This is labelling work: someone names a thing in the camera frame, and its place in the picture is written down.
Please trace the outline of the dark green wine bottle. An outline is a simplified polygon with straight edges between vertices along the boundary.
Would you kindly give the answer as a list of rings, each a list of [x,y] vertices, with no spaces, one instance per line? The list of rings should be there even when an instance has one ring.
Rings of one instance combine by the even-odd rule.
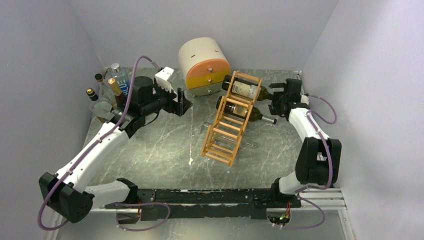
[[[232,76],[226,75],[222,81],[221,88],[223,90],[228,90],[230,86]],[[234,79],[234,82],[232,84],[231,92],[233,94],[253,99],[256,96],[256,92],[258,90],[258,84],[253,83],[251,81],[236,77]],[[264,100],[272,100],[273,95],[264,87],[260,86],[259,93],[257,95],[256,100],[257,101],[264,101]]]

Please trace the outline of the green silver-capped wine bottle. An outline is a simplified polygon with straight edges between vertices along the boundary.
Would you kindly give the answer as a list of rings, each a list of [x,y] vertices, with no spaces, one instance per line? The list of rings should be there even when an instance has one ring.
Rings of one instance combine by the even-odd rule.
[[[225,103],[223,103],[223,96],[218,98],[215,108],[218,111],[218,120],[220,121],[224,120],[238,125],[242,125],[245,120],[248,122],[264,121],[272,125],[277,123],[276,118],[264,115],[255,106],[252,107],[248,117],[249,108],[247,105],[240,105],[228,98],[226,98]]]

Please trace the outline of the dark red gold-capped bottle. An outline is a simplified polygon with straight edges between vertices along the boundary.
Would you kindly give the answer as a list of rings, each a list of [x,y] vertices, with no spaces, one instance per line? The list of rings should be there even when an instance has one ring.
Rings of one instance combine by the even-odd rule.
[[[121,90],[118,82],[113,77],[109,78],[107,80],[107,82],[108,82],[108,84],[109,84],[109,86],[110,86],[110,88],[111,88],[111,90],[113,92],[116,106],[118,108],[123,107],[124,106],[124,103],[125,103],[125,100],[126,100],[126,97],[125,97],[125,94],[123,93],[123,91]]]

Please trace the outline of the blue square glass bottle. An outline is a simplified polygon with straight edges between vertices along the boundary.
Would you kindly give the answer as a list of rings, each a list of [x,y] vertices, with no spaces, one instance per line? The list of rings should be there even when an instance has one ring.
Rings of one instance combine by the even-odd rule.
[[[115,79],[124,96],[127,97],[130,88],[130,78],[127,71],[119,63],[110,66],[110,79]]]

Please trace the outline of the round clear glass bottle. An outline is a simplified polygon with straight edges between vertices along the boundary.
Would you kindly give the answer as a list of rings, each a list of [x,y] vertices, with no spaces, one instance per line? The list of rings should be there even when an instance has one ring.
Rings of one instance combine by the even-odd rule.
[[[98,88],[99,88],[99,90],[97,91],[97,95],[100,98],[104,98],[104,99],[107,99],[107,100],[110,101],[111,100],[111,95],[110,95],[111,90],[110,90],[110,87],[109,87],[107,81],[104,79],[104,76],[101,73],[96,73],[94,75],[94,78],[95,78],[97,85],[98,85]]]

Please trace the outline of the square clear black-capped bottle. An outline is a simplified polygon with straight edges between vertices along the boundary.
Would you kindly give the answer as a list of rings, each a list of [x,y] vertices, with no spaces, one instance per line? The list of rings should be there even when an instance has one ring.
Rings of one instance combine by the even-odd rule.
[[[107,117],[113,110],[113,105],[107,98],[99,97],[98,94],[90,87],[85,90],[85,93],[91,100],[89,110],[97,119],[100,120],[101,123],[106,122]]]

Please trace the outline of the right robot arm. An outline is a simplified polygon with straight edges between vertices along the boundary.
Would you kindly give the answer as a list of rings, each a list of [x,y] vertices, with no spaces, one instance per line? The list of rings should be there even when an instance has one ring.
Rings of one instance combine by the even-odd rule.
[[[268,106],[270,113],[285,118],[302,141],[294,171],[277,179],[277,189],[270,193],[270,202],[275,207],[282,207],[289,195],[306,189],[326,190],[337,181],[342,144],[326,134],[314,119],[318,117],[330,125],[337,121],[326,120],[310,108],[311,95],[302,93],[300,79],[288,78],[269,87],[274,89],[272,103]]]

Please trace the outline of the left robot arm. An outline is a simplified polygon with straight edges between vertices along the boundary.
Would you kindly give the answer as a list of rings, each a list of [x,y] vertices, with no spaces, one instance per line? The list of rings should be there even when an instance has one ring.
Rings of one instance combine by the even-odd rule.
[[[139,189],[133,182],[118,178],[91,186],[90,180],[110,154],[147,125],[146,117],[161,111],[181,117],[192,105],[184,91],[174,89],[168,78],[132,77],[125,102],[110,112],[89,144],[56,173],[46,172],[39,178],[43,202],[37,215],[38,226],[47,229],[42,222],[45,208],[52,209],[66,222],[77,223],[100,206],[137,206]]]

